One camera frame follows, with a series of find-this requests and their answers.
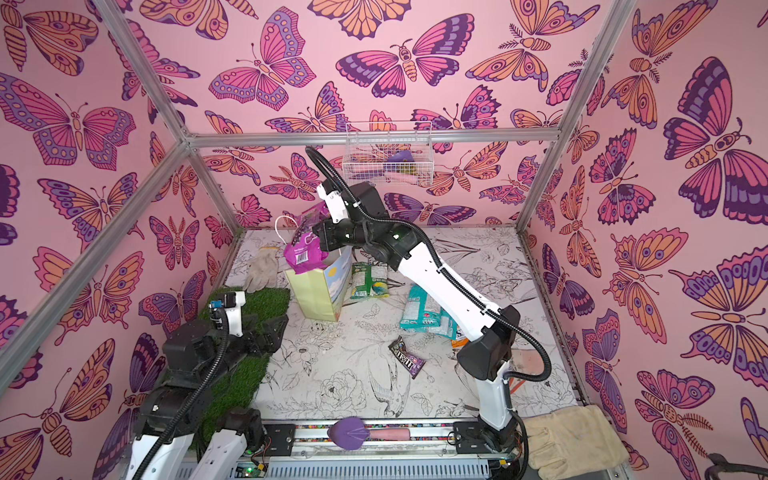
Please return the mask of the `purple grape gummy bag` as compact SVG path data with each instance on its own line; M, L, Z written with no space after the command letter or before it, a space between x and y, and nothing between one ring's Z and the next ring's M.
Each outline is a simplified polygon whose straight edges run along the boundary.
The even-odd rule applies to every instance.
M296 275L325 266L328 253L322 250L320 238L313 228L328 217L326 204L319 202L305 210L296 220L294 234L284 249L284 258Z

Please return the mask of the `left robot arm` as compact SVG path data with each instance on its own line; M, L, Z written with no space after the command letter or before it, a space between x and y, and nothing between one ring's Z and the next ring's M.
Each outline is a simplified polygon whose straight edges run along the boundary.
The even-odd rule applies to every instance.
M177 478L188 449L202 442L214 386L244 359L280 349L287 316L251 326L245 304L244 291L226 292L209 303L207 318L180 327L164 344L167 373L140 407L127 478Z

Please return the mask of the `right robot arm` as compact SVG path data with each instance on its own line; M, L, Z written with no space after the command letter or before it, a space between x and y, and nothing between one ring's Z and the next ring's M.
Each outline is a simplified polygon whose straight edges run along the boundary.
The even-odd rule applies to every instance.
M510 382L547 380L552 362L546 349L520 327L514 306L502 308L480 294L443 261L420 226L392 217L372 184L350 186L318 150L308 146L305 153L325 177L317 192L330 215L313 228L321 249L361 249L438 302L468 340L457 360L476 382L481 439L494 453L518 451L527 467L529 437Z

